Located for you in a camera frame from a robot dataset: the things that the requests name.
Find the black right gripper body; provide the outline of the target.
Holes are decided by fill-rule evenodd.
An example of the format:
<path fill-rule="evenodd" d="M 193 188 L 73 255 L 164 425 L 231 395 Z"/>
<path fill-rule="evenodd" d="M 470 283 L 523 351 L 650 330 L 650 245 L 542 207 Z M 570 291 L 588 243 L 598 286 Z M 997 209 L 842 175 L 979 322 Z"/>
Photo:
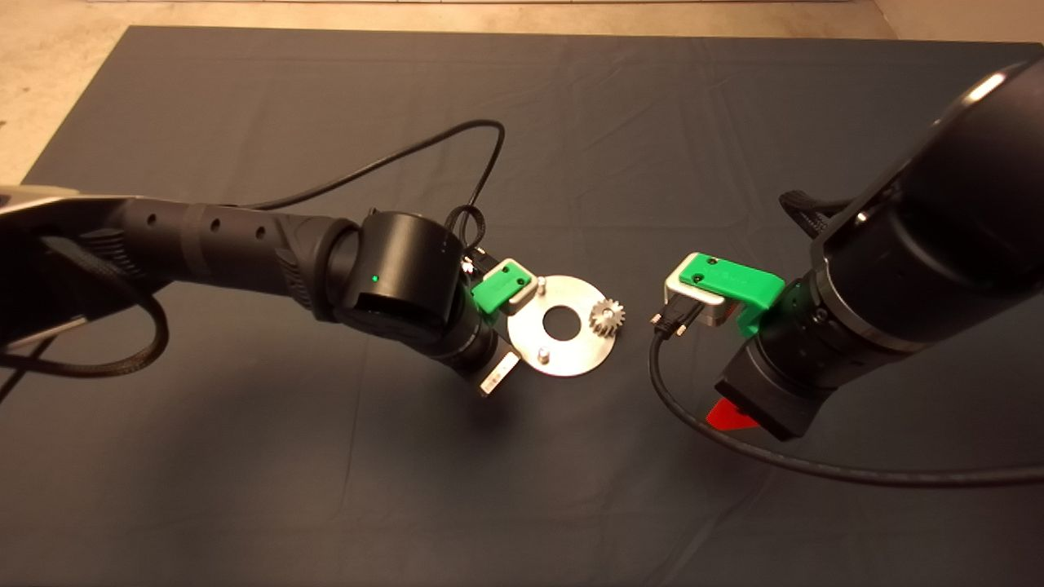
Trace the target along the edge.
<path fill-rule="evenodd" d="M 804 437 L 833 394 L 832 389 L 794 382 L 776 370 L 756 341 L 742 343 L 714 389 L 780 441 Z"/>

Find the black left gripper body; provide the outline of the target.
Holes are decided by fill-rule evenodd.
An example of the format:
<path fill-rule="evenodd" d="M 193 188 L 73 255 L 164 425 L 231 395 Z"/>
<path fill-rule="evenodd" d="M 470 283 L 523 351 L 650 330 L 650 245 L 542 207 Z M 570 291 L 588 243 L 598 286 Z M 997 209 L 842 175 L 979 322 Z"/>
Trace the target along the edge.
<path fill-rule="evenodd" d="M 487 361 L 472 373 L 472 384 L 477 395 L 482 398 L 491 396 L 518 363 L 521 363 L 521 357 L 514 346 L 496 346 Z"/>

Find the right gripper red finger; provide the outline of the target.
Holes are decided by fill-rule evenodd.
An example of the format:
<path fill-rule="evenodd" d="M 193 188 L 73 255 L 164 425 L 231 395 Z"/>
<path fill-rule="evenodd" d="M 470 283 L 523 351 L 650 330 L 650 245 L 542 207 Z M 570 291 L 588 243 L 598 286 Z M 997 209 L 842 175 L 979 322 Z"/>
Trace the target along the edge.
<path fill-rule="evenodd" d="M 761 424 L 728 399 L 717 399 L 706 416 L 706 423 L 716 431 L 760 430 Z"/>

